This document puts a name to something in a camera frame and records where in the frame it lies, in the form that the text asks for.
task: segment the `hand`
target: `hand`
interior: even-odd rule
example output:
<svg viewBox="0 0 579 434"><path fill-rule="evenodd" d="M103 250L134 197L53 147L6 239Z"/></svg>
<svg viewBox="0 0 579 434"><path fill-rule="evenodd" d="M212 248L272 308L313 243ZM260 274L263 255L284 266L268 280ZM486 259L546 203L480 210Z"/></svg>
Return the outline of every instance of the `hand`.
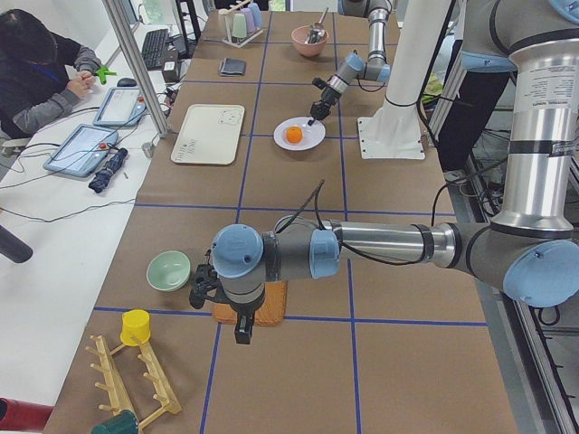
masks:
<svg viewBox="0 0 579 434"><path fill-rule="evenodd" d="M70 90L79 98L84 98L89 93L89 85L81 77L70 80L66 85L66 89Z"/></svg>
<svg viewBox="0 0 579 434"><path fill-rule="evenodd" d="M90 71L78 71L76 76L77 76L77 78L82 79L82 81L84 81L86 83L86 85L89 87L89 89L94 84L94 75L92 75L92 73Z"/></svg>

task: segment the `metal post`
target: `metal post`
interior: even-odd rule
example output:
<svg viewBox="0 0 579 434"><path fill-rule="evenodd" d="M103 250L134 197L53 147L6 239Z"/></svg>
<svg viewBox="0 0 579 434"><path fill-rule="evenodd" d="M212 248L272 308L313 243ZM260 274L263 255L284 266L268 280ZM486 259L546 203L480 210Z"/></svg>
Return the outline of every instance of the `metal post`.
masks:
<svg viewBox="0 0 579 434"><path fill-rule="evenodd" d="M125 59L127 59L128 66L133 72L135 80L143 94L147 109L155 123L155 128L159 136L164 137L169 129L165 114L159 106L153 83L148 76L147 67L141 57L140 49L137 47L133 33L130 30L125 10L119 1L102 0L102 3L107 10L112 27L119 39L119 45L125 55Z"/></svg>

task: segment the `plate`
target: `plate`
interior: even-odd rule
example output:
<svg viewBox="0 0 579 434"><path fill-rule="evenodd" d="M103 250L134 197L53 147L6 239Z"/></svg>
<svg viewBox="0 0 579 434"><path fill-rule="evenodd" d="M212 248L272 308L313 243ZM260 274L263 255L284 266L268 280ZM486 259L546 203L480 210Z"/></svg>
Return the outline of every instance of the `plate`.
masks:
<svg viewBox="0 0 579 434"><path fill-rule="evenodd" d="M281 122L273 131L273 139L278 146L288 149L289 151L305 151L311 149L326 136L326 127L320 121L316 120L309 126L308 121L311 118L291 118ZM303 133L303 138L298 143L290 143L286 138L286 131L289 127L299 127Z"/></svg>

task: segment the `person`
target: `person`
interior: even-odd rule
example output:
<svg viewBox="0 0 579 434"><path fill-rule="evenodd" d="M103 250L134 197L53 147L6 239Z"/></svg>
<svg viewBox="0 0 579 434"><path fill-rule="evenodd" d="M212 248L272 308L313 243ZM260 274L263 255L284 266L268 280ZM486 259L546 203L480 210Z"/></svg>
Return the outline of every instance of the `person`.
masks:
<svg viewBox="0 0 579 434"><path fill-rule="evenodd" d="M253 0L254 3L257 3L257 6L260 7L261 11L269 11L270 10L270 1L269 0ZM237 5L236 0L214 0L215 7L217 9L229 9L230 6Z"/></svg>
<svg viewBox="0 0 579 434"><path fill-rule="evenodd" d="M65 65L74 67L70 79ZM95 82L95 52L50 32L21 9L0 14L0 128L10 138L31 137L72 112Z"/></svg>
<svg viewBox="0 0 579 434"><path fill-rule="evenodd" d="M467 0L459 3L460 16L454 34L451 59L446 70L446 79L462 46L464 14ZM467 71L456 101L438 133L438 159L444 179L457 181L466 176L464 170L472 148L489 122L509 80L508 72Z"/></svg>

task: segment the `white robot link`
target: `white robot link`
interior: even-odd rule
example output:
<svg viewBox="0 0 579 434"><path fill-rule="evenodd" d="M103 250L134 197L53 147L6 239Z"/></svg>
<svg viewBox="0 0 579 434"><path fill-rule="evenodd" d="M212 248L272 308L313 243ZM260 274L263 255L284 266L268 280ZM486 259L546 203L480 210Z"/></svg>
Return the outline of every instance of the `white robot link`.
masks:
<svg viewBox="0 0 579 434"><path fill-rule="evenodd" d="M406 21L411 8L441 3L410 0ZM385 32L389 2L340 4L343 13L375 17L370 52L374 44L383 49L383 35L376 29ZM475 71L517 71L504 202L490 224L426 227L289 218L263 234L234 224L215 236L213 265L204 264L196 278L192 305L205 299L230 303L238 312L237 341L248 344L264 282L330 276L340 259L363 257L393 265L432 262L458 269L532 307L567 300L579 289L579 246L563 215L579 111L577 6L579 2L570 0L468 2L463 64ZM401 40L408 29L415 27L405 22ZM356 62L340 65L324 92L334 92L332 98L344 93L345 76L361 71L352 66ZM393 76L397 64L394 61ZM376 77L385 71L384 66L367 69ZM323 105L331 105L332 98L323 97ZM206 296L211 288L218 288L216 297Z"/></svg>

